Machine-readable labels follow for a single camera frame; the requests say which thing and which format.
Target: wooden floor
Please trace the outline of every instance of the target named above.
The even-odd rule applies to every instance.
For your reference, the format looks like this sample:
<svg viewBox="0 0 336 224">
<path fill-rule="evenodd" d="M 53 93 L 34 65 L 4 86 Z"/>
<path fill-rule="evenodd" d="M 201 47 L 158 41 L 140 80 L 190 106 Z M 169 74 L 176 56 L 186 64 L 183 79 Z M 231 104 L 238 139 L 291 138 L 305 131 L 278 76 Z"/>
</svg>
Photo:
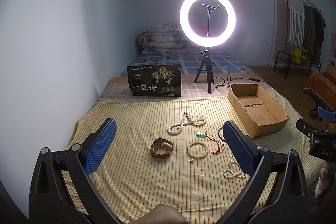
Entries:
<svg viewBox="0 0 336 224">
<path fill-rule="evenodd" d="M 322 127 L 320 120 L 313 120 L 309 115 L 309 110 L 315 107 L 315 101 L 302 91 L 308 76 L 288 76 L 285 80 L 283 75 L 274 72 L 271 67 L 250 66 L 250 68 L 284 96 L 306 121 L 317 128 Z M 328 125 L 330 132 L 336 132 L 336 128 L 332 128 L 328 122 L 325 122 L 324 125 Z"/>
</svg>

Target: silver bolt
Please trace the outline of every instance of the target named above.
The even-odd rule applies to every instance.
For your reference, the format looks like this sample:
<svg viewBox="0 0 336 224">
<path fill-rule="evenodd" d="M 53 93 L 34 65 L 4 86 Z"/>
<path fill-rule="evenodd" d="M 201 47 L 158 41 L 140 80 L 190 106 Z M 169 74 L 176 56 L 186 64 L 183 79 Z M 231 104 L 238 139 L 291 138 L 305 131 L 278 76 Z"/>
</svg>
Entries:
<svg viewBox="0 0 336 224">
<path fill-rule="evenodd" d="M 44 147 L 41 149 L 41 154 L 46 154 L 48 152 L 48 148 Z"/>
<path fill-rule="evenodd" d="M 291 150 L 291 155 L 292 156 L 297 156 L 298 154 L 299 153 L 296 150 L 294 150 L 294 149 Z"/>
<path fill-rule="evenodd" d="M 80 148 L 81 148 L 81 145 L 78 144 L 78 143 L 75 143 L 75 144 L 71 147 L 71 149 L 74 150 L 74 151 L 78 151 Z"/>
<path fill-rule="evenodd" d="M 265 146 L 259 146 L 258 148 L 261 152 L 268 152 L 268 148 Z"/>
</svg>

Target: tripod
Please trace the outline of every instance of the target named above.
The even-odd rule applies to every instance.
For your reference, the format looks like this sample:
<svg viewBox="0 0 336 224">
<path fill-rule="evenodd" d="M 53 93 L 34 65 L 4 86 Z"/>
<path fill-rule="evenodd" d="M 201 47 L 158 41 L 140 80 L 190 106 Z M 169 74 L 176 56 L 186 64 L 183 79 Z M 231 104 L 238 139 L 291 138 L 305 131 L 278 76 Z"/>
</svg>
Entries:
<svg viewBox="0 0 336 224">
<path fill-rule="evenodd" d="M 218 9 L 219 5 L 217 4 L 217 7 L 211 6 L 211 5 L 205 5 L 204 2 L 202 2 L 202 6 L 207 8 L 208 11 L 208 32 L 207 32 L 207 37 L 209 37 L 209 27 L 210 27 L 210 13 L 212 12 L 212 9 Z M 204 52 L 202 52 L 203 55 L 203 60 L 202 63 L 198 69 L 196 78 L 194 80 L 194 83 L 197 83 L 198 77 L 200 76 L 203 67 L 205 65 L 205 69 L 207 71 L 207 82 L 208 82 L 208 93 L 211 94 L 211 83 L 214 84 L 213 80 L 213 73 L 212 73 L 212 65 L 211 65 L 211 59 L 210 59 L 210 52 L 206 48 Z"/>
</svg>

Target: red cord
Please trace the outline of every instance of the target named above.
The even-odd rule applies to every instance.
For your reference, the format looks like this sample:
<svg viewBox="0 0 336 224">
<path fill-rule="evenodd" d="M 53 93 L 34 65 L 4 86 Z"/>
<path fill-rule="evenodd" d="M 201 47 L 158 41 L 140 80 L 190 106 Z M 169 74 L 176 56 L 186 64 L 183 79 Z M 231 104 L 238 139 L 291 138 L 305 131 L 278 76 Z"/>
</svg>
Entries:
<svg viewBox="0 0 336 224">
<path fill-rule="evenodd" d="M 212 134 L 211 134 L 209 131 L 206 131 L 205 133 L 209 133 L 209 134 L 211 135 L 211 138 L 208 136 L 208 134 L 206 134 L 207 138 L 208 138 L 209 140 L 211 140 L 211 141 L 216 142 L 216 143 L 217 143 L 217 146 L 218 146 L 218 149 L 217 149 L 216 151 L 211 150 L 210 153 L 211 153 L 211 154 L 218 154 L 218 153 L 223 152 L 224 149 L 225 149 L 224 143 L 222 143 L 222 142 L 220 142 L 220 141 L 218 141 L 218 140 L 215 140 L 215 138 L 212 136 Z"/>
</svg>

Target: brown leather watch strap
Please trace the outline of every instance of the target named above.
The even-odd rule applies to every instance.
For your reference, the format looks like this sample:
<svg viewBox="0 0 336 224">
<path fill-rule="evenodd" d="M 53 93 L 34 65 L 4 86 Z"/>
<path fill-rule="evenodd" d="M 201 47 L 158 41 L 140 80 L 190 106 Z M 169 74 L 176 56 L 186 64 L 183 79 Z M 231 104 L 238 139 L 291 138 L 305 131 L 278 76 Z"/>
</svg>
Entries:
<svg viewBox="0 0 336 224">
<path fill-rule="evenodd" d="M 168 143 L 168 144 L 171 145 L 170 151 L 166 152 L 166 153 L 156 153 L 154 151 L 155 146 L 159 146 L 159 145 L 161 145 L 163 143 Z M 173 145 L 173 143 L 171 141 L 166 140 L 164 138 L 157 138 L 152 143 L 152 156 L 156 157 L 156 158 L 161 158 L 161 159 L 168 158 L 170 156 L 170 154 L 173 152 L 173 148 L 174 148 L 174 145 Z"/>
</svg>

